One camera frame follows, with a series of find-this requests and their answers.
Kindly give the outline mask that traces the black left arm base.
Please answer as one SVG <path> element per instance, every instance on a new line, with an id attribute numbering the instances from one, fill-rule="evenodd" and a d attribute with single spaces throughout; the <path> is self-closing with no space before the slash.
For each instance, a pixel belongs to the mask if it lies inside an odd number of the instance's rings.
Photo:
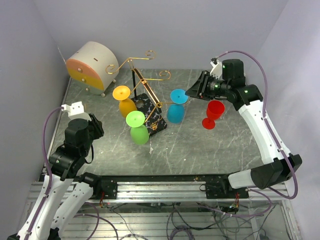
<path id="1" fill-rule="evenodd" d="M 93 188 L 91 199 L 115 200 L 118 193 L 118 184 L 111 178 L 86 173 L 82 181 Z"/>

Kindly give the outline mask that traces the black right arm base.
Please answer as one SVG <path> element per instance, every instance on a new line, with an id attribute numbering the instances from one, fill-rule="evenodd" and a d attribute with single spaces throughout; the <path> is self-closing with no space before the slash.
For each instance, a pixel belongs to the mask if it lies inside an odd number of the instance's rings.
<path id="1" fill-rule="evenodd" d="M 205 193 L 207 199 L 248 199 L 249 193 L 245 187 L 232 188 L 227 174 L 206 174 L 199 177 L 201 182 L 199 189 Z"/>

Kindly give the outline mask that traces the red plastic wine glass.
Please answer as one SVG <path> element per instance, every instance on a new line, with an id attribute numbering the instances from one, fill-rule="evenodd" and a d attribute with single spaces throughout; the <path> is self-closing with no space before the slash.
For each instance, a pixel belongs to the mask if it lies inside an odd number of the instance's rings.
<path id="1" fill-rule="evenodd" d="M 218 101 L 212 100 L 208 103 L 206 109 L 206 118 L 202 120 L 202 126 L 207 130 L 212 130 L 216 126 L 218 120 L 225 111 L 225 105 Z"/>

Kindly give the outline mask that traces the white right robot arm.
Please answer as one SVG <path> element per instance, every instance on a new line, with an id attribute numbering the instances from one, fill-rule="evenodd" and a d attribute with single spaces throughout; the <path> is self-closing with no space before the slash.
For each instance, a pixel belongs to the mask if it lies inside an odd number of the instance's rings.
<path id="1" fill-rule="evenodd" d="M 202 126 L 208 130 L 225 111 L 228 101 L 244 119 L 258 146 L 261 166 L 230 174 L 220 186 L 221 194 L 233 197 L 239 188 L 257 187 L 261 190 L 283 183 L 302 164 L 299 154 L 292 154 L 281 141 L 268 115 L 263 111 L 264 99 L 254 84 L 247 85 L 244 63 L 240 59 L 211 60 L 211 71 L 203 71 L 186 95 L 208 101 Z"/>

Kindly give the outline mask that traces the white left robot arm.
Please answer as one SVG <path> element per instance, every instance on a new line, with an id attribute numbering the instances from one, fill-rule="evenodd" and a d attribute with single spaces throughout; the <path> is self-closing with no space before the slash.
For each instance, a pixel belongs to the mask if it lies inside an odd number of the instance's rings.
<path id="1" fill-rule="evenodd" d="M 102 122 L 92 113 L 88 119 L 77 117 L 68 123 L 63 144 L 49 156 L 48 174 L 29 217 L 17 233 L 8 236 L 9 240 L 59 240 L 81 206 L 101 195 L 101 177 L 86 172 L 63 200 L 79 169 L 87 163 L 93 141 L 103 135 Z"/>

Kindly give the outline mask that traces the blue plastic wine glass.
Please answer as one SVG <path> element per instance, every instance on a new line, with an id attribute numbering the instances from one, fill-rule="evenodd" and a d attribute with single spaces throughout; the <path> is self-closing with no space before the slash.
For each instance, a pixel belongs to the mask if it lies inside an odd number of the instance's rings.
<path id="1" fill-rule="evenodd" d="M 173 102 L 168 108 L 167 119 L 173 124 L 180 124 L 185 115 L 184 104 L 188 101 L 186 91 L 177 88 L 170 93 L 170 100 Z"/>

